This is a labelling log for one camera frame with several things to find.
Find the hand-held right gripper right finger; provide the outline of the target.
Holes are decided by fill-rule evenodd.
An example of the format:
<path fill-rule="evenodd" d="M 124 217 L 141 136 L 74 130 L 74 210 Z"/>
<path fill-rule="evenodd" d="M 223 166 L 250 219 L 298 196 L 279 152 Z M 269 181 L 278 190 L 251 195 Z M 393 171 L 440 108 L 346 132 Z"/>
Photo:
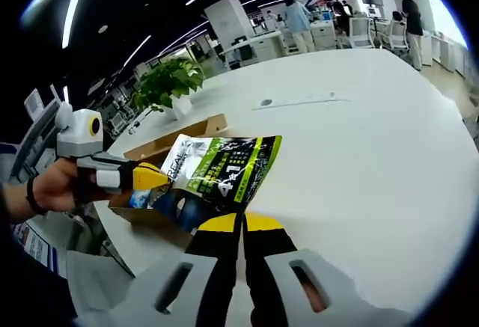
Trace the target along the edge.
<path fill-rule="evenodd" d="M 253 326 L 407 326 L 409 313 L 364 300 L 354 281 L 284 227 L 259 213 L 242 217 Z"/>

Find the person's left hand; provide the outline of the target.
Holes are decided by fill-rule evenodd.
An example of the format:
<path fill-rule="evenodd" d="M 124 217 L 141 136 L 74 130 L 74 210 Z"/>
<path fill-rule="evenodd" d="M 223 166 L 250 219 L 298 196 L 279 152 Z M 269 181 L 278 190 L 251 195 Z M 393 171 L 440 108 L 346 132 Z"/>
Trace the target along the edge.
<path fill-rule="evenodd" d="M 77 204 L 112 198 L 97 185 L 96 174 L 77 167 L 76 161 L 60 158 L 28 184 L 28 194 L 42 211 L 69 212 Z"/>

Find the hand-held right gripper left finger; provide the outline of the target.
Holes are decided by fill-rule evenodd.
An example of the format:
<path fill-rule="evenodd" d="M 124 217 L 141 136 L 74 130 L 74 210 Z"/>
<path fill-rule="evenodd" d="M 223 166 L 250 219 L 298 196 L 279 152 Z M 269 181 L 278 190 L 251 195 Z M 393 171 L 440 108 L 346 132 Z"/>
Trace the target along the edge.
<path fill-rule="evenodd" d="M 204 222 L 187 249 L 153 264 L 107 311 L 80 316 L 81 326 L 224 326 L 237 280 L 240 218 Z"/>

